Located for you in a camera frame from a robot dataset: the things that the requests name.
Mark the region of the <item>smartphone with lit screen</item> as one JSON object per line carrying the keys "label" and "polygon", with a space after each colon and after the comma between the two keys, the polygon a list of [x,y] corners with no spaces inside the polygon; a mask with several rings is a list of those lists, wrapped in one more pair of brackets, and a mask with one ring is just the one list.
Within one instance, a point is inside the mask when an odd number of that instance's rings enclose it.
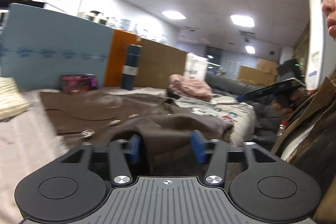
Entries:
{"label": "smartphone with lit screen", "polygon": [[95,75],[62,75],[61,87],[62,92],[72,94],[97,90],[98,84]]}

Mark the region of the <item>brown cardboard box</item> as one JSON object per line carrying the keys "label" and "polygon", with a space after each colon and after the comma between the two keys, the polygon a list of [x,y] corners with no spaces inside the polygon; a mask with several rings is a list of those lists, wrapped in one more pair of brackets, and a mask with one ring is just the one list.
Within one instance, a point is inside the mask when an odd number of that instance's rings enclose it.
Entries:
{"label": "brown cardboard box", "polygon": [[184,73],[187,52],[147,39],[141,39],[140,44],[135,87],[166,89],[171,75]]}

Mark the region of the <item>brown leather jacket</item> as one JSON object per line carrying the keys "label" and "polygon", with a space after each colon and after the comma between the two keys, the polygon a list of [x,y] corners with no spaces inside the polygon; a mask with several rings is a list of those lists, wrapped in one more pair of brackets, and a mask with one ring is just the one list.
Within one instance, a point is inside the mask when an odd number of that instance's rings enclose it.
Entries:
{"label": "brown leather jacket", "polygon": [[68,148],[85,142],[105,146],[113,140],[142,137],[149,160],[163,164],[191,151],[190,136],[227,141],[233,122],[194,114],[171,98],[149,94],[112,95],[104,91],[65,94],[42,92],[48,118]]}

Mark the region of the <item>person in brown coat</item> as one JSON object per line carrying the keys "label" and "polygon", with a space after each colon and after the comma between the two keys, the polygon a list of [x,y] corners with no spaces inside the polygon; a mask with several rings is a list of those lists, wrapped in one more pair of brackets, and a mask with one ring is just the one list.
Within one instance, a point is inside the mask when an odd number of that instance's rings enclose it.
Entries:
{"label": "person in brown coat", "polygon": [[311,96],[296,90],[290,100],[298,104],[296,110],[273,103],[288,126],[272,153],[318,182],[322,199],[313,219],[335,223],[335,74]]}

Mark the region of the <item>orange cardboard panel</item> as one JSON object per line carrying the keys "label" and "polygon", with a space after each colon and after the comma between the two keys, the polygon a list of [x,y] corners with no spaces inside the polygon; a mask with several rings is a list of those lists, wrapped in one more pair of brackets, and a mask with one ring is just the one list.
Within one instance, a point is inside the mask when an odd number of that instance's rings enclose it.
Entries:
{"label": "orange cardboard panel", "polygon": [[105,69],[104,87],[120,87],[122,70],[129,45],[139,45],[138,36],[123,30],[114,30]]}

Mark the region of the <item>dark blue thermos bottle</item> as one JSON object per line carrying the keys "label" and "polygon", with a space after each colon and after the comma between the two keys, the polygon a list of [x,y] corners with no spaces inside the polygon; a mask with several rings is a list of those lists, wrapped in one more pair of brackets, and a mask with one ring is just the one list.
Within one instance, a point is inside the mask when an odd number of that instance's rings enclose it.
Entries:
{"label": "dark blue thermos bottle", "polygon": [[126,60],[122,69],[121,88],[132,90],[134,87],[135,77],[138,74],[138,65],[142,47],[130,44],[126,52]]}

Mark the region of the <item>pink fluffy garment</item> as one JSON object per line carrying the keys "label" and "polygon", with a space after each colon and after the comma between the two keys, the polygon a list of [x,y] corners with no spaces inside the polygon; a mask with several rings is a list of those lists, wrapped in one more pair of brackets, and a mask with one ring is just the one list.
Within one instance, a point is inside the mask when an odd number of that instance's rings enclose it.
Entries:
{"label": "pink fluffy garment", "polygon": [[205,81],[187,79],[182,75],[174,74],[169,77],[169,89],[179,95],[206,102],[213,98],[213,91]]}

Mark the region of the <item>cream knitted sweater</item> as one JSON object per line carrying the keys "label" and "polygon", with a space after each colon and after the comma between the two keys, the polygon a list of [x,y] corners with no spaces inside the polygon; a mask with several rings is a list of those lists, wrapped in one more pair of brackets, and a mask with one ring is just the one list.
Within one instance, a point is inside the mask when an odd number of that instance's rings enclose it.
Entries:
{"label": "cream knitted sweater", "polygon": [[1,77],[0,94],[1,120],[22,114],[30,107],[30,103],[19,92],[17,83],[13,78]]}

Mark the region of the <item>large blue cardboard box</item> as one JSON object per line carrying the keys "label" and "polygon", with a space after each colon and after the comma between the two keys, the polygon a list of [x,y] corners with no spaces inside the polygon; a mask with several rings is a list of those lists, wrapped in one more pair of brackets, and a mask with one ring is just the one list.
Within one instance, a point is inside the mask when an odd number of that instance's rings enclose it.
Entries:
{"label": "large blue cardboard box", "polygon": [[113,30],[85,19],[12,3],[1,37],[1,76],[29,91],[58,89],[62,75],[104,83]]}

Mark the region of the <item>dark grey sofa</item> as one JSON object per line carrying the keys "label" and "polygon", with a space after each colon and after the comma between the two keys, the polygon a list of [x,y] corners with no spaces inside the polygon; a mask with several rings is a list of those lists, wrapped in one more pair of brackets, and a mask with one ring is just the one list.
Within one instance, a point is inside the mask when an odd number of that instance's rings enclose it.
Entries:
{"label": "dark grey sofa", "polygon": [[245,84],[238,80],[229,79],[212,73],[206,74],[205,82],[209,85],[214,94],[231,97],[241,96],[247,92],[259,89],[257,86]]}

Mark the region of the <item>white printed box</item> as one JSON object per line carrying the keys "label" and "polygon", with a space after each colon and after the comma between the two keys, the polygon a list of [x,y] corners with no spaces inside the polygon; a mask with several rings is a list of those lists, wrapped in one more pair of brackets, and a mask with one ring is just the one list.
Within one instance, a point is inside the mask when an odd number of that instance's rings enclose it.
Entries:
{"label": "white printed box", "polygon": [[204,57],[188,53],[186,56],[185,71],[183,76],[187,79],[204,80],[208,69],[208,61]]}

